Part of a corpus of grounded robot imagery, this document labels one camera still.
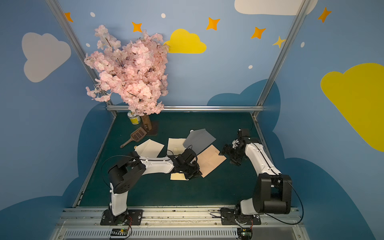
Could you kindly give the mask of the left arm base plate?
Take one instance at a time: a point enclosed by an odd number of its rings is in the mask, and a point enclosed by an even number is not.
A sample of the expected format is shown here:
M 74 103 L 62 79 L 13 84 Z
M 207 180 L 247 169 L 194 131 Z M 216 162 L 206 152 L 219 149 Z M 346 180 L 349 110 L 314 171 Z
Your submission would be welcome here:
M 114 216 L 108 208 L 102 214 L 101 226 L 139 226 L 142 221 L 143 210 L 126 210 L 122 214 Z

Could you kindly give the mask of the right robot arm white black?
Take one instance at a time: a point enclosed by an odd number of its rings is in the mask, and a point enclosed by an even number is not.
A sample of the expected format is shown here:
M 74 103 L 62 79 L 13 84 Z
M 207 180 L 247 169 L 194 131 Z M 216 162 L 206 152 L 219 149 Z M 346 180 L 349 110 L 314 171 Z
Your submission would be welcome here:
M 240 166 L 243 160 L 250 160 L 258 177 L 253 196 L 237 204 L 237 214 L 290 213 L 292 179 L 275 167 L 263 145 L 251 137 L 248 129 L 239 129 L 237 138 L 231 144 L 224 145 L 220 155 L 228 157 L 230 163 L 236 166 Z

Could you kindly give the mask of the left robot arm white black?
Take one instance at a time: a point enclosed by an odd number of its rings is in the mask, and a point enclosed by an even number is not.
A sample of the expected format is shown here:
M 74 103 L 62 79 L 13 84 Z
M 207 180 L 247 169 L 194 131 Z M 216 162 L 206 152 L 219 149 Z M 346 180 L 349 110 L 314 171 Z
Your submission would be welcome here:
M 192 149 L 163 158 L 143 157 L 136 152 L 122 156 L 108 171 L 111 202 L 103 212 L 101 225 L 140 225 L 143 211 L 129 211 L 127 208 L 128 193 L 139 179 L 143 175 L 158 173 L 181 173 L 187 180 L 193 179 L 202 175 L 197 160 L 197 154 Z

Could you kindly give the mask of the brown letter paper front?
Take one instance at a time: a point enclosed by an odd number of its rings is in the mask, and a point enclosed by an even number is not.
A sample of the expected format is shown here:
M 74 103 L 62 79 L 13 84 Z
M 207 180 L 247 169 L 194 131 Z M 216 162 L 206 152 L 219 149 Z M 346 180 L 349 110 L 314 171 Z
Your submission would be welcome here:
M 225 156 L 220 155 L 220 151 L 214 145 L 210 145 L 198 155 L 198 164 L 202 177 L 205 178 L 226 159 Z

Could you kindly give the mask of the yellow envelope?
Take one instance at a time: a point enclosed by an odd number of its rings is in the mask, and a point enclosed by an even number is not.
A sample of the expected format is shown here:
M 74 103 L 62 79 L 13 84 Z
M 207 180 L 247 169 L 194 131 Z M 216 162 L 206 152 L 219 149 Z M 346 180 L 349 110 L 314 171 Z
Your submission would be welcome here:
M 188 181 L 184 173 L 172 173 L 171 180 L 172 181 Z

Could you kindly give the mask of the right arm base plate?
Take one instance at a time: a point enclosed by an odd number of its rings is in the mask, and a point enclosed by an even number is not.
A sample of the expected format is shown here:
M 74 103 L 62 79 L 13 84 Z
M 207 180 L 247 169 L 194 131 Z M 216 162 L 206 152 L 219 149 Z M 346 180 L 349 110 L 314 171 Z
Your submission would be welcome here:
M 221 208 L 221 223 L 222 225 L 261 225 L 261 218 L 259 215 L 242 215 L 237 213 L 234 209 Z

